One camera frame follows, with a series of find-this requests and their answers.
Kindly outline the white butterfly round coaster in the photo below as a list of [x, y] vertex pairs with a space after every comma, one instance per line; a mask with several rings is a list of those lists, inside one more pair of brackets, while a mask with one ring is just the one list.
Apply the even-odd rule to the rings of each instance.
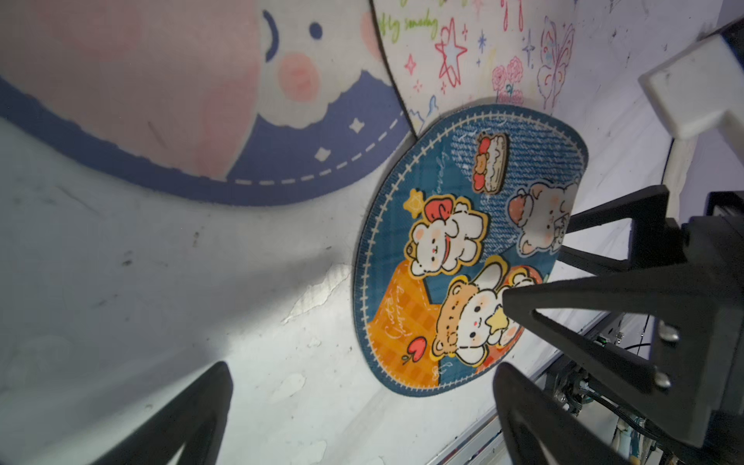
[[416, 135], [482, 103], [552, 114], [567, 79], [575, 1], [375, 1], [387, 67]]

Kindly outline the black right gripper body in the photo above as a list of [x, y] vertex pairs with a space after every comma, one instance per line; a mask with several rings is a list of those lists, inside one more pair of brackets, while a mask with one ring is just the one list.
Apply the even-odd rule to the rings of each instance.
[[633, 403], [691, 447], [743, 417], [743, 215], [728, 193], [707, 213], [668, 220], [667, 191], [639, 191], [630, 208], [631, 306], [655, 320], [648, 362], [633, 372]]

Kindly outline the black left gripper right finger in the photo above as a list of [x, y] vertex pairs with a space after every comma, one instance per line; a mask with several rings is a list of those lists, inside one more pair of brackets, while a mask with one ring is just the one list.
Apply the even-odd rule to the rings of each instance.
[[493, 393], [513, 463], [616, 463], [615, 451], [511, 364], [496, 368]]

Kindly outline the blue bears large coaster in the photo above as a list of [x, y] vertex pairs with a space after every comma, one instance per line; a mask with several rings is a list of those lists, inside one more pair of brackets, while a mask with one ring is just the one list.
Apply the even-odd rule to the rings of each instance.
[[386, 176], [356, 248], [356, 334], [374, 376], [412, 397], [484, 375], [523, 327], [508, 290], [544, 283], [589, 162], [543, 112], [480, 105], [440, 119]]

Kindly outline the purple planet round coaster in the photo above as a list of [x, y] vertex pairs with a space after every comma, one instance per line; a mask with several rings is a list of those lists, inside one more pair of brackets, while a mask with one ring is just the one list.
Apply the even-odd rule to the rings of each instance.
[[5, 1], [1, 114], [81, 164], [223, 205], [288, 205], [410, 135], [367, 1]]

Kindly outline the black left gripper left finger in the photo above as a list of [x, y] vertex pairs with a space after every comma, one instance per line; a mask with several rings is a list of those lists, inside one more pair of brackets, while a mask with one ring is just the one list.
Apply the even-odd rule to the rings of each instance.
[[97, 464], [214, 464], [221, 449], [234, 382], [217, 362]]

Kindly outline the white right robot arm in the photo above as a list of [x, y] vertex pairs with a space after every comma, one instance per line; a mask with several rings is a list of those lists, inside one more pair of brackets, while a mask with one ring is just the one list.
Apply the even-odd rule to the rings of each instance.
[[[743, 17], [639, 83], [670, 135], [716, 128], [743, 164]], [[711, 193], [705, 215], [681, 228], [666, 217], [668, 197], [666, 186], [650, 186], [575, 215], [569, 233], [631, 220], [628, 259], [569, 248], [559, 260], [594, 277], [509, 290], [506, 310], [665, 439], [702, 450], [712, 419], [743, 428], [743, 191]], [[653, 316], [650, 360], [602, 348], [538, 312], [559, 307]]]

